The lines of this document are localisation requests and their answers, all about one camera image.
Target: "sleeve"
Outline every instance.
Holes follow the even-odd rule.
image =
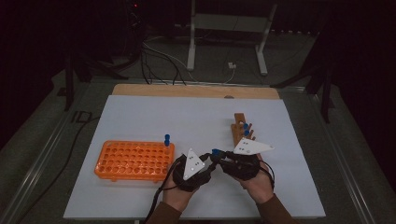
[[[160,202],[152,213],[147,224],[176,224],[181,216],[181,212],[177,211],[167,203]]]
[[[257,204],[257,208],[259,209],[260,216],[264,219],[265,223],[298,224],[298,222],[291,217],[275,194],[270,201]]]

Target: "small wooden piece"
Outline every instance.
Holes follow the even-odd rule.
[[[256,137],[252,137],[254,130],[250,130],[252,124],[249,123],[246,129],[244,129],[244,125],[247,123],[245,120],[245,115],[243,113],[235,113],[235,124],[231,125],[231,131],[233,133],[233,145],[236,147],[239,141],[243,137],[251,140],[255,140]]]

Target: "dark background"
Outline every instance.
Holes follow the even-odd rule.
[[[95,60],[111,62],[124,52],[131,35],[127,1],[2,1],[0,6],[0,147],[21,127],[52,90],[51,77],[64,69],[71,46]],[[133,1],[146,25],[163,35],[175,34],[175,23],[190,21],[191,5],[185,0]],[[260,16],[262,1],[245,7],[240,1],[198,1],[197,10]],[[358,122],[389,183],[396,130],[396,18],[392,1],[282,1],[272,29],[317,35],[303,67],[333,67],[332,83]],[[136,43],[128,43],[128,50]]]

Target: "white triangular marker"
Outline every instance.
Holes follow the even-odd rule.
[[[205,163],[199,159],[197,154],[192,151],[192,148],[189,150],[189,154],[187,155],[186,167],[184,168],[183,179],[188,180],[190,177],[198,173],[205,167]]]
[[[233,153],[238,155],[254,155],[260,152],[275,149],[273,146],[256,142],[247,138],[242,138],[233,149]]]

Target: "white board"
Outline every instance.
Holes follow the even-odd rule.
[[[323,206],[282,100],[190,97],[108,97],[66,207],[65,218],[144,218],[159,184],[111,182],[93,170],[106,140],[163,141],[169,133],[175,158],[192,147],[233,150],[233,114],[244,113],[256,140],[276,149],[262,157],[276,173],[275,193],[293,217],[324,217]],[[221,168],[212,173],[182,214],[184,218],[259,217],[256,204]]]

